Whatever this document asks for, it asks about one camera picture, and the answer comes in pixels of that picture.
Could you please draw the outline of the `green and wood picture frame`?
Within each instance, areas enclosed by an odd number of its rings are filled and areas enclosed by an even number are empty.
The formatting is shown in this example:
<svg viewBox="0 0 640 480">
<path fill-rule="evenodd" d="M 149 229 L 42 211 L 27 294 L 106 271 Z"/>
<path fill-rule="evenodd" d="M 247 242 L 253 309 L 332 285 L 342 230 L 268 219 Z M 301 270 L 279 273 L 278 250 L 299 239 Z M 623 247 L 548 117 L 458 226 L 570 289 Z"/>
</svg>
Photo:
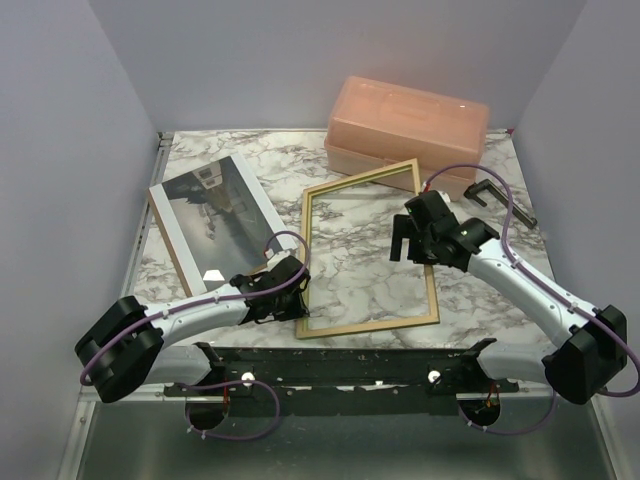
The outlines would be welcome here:
<svg viewBox="0 0 640 480">
<path fill-rule="evenodd" d="M 420 193 L 421 179 L 417 159 L 401 161 L 393 165 L 384 166 L 367 172 L 347 176 L 338 180 L 306 188 L 302 194 L 300 231 L 300 235 L 304 240 L 306 246 L 305 249 L 303 246 L 300 247 L 300 260 L 306 261 L 307 263 L 309 263 L 311 260 L 310 247 L 312 241 L 312 203 L 313 199 L 316 196 L 333 193 L 335 191 L 345 189 L 354 185 L 373 182 L 375 180 L 404 173 L 411 174 L 412 190 L 415 194 Z M 429 312 L 426 315 L 334 326 L 317 330 L 312 330 L 309 327 L 309 320 L 307 318 L 302 318 L 296 321 L 296 338 L 299 340 L 308 340 L 315 338 L 339 337 L 438 324 L 440 322 L 440 312 L 434 271 L 431 266 L 425 266 L 423 272 L 427 294 L 427 306 L 429 307 Z"/>
</svg>

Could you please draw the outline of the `brown frame backing board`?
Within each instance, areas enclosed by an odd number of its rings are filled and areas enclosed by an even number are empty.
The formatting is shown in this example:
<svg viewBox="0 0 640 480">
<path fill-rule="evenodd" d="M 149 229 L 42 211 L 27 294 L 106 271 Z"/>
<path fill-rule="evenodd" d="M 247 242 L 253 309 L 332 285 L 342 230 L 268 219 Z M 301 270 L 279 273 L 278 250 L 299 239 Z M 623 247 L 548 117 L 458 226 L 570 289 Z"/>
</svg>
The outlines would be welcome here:
<svg viewBox="0 0 640 480">
<path fill-rule="evenodd" d="M 148 192 L 154 220 L 187 296 L 213 291 L 265 264 L 271 229 L 259 208 L 240 196 L 193 204 L 171 199 L 161 185 Z"/>
</svg>

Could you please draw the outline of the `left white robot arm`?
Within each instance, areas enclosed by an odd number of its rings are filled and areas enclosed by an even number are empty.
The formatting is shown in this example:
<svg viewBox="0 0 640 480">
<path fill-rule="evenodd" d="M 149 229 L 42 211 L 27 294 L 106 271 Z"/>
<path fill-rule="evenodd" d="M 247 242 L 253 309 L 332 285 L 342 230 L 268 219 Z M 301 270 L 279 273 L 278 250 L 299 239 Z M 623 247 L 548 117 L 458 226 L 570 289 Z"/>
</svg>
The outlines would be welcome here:
<svg viewBox="0 0 640 480">
<path fill-rule="evenodd" d="M 142 386 L 161 351 L 189 337 L 269 317 L 308 314 L 302 294 L 310 281 L 305 263 L 285 254 L 253 275 L 237 275 L 218 289 L 188 300 L 144 306 L 133 296 L 112 304 L 74 347 L 80 384 L 113 403 Z"/>
</svg>

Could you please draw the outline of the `glossy photo print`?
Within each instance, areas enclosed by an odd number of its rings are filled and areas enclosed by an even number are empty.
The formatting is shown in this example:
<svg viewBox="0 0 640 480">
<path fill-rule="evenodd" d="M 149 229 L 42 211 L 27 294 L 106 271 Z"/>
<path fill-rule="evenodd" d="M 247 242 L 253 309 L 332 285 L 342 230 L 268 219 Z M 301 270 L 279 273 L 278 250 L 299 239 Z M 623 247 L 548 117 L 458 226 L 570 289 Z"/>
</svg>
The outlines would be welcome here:
<svg viewBox="0 0 640 480">
<path fill-rule="evenodd" d="M 238 154 L 150 187 L 154 219 L 185 294 L 213 291 L 258 272 L 265 252 L 297 248 L 246 159 Z"/>
</svg>

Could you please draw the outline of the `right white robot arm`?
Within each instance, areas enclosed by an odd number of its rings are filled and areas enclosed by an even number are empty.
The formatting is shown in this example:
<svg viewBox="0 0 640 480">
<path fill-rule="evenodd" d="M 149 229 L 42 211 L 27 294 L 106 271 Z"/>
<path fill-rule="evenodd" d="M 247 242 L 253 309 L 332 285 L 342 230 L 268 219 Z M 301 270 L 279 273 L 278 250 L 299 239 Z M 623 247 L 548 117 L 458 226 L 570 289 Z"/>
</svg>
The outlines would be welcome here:
<svg viewBox="0 0 640 480">
<path fill-rule="evenodd" d="M 543 346 L 487 340 L 460 367 L 460 379 L 480 392 L 495 380 L 518 379 L 550 386 L 583 405 L 627 363 L 627 320 L 616 307 L 599 309 L 534 269 L 484 221 L 459 222 L 437 191 L 405 204 L 392 221 L 390 258 L 455 268 L 493 287 L 547 336 Z"/>
</svg>

